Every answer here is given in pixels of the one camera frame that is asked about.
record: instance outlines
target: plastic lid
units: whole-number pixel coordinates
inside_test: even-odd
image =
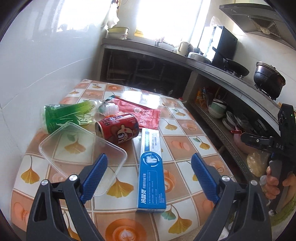
[[[61,182],[71,174],[79,174],[101,154],[106,154],[108,167],[94,196],[108,191],[127,159],[125,150],[74,123],[67,123],[49,135],[40,143],[39,151],[57,171],[49,177],[52,182]]]

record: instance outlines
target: can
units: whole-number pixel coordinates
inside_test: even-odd
[[[113,143],[120,144],[139,135],[139,123],[133,114],[123,114],[96,122],[96,135]]]

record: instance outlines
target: table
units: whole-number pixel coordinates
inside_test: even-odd
[[[176,99],[156,93],[100,81],[83,80],[60,104],[75,104],[88,99],[103,100],[117,95],[128,101],[161,110],[159,122],[164,175],[167,177],[167,209],[163,213],[138,213],[138,158],[141,136],[120,145],[127,154],[108,192],[93,197],[85,208],[107,240],[167,241],[195,230],[206,221],[213,204],[207,200],[191,169],[191,156],[199,152],[221,175],[233,175],[216,148],[185,106]],[[94,133],[94,124],[85,127]],[[20,165],[11,201],[12,222],[26,231],[34,196],[43,179],[62,181],[38,150],[48,135],[41,129],[36,133]],[[69,165],[75,172],[75,164]],[[61,201],[64,219],[72,237],[79,240],[65,201]]]

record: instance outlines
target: range hood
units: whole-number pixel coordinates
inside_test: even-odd
[[[220,5],[245,33],[267,37],[296,49],[296,40],[282,18],[270,6],[255,3]]]

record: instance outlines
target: toothpaste box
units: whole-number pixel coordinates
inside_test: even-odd
[[[163,212],[166,209],[165,183],[159,131],[143,128],[140,155],[138,208]]]

